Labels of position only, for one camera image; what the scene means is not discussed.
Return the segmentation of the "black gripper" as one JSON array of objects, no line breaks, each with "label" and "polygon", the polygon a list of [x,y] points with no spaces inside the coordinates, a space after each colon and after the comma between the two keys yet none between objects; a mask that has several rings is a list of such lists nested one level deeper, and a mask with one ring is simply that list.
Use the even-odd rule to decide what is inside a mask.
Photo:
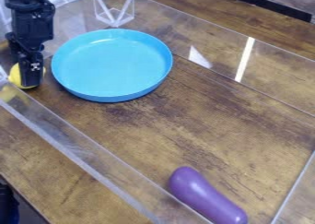
[{"label": "black gripper", "polygon": [[40,51],[55,36],[55,5],[49,0],[5,0],[5,7],[12,18],[11,32],[5,34],[12,63],[19,63],[21,85],[36,87],[44,75]]}]

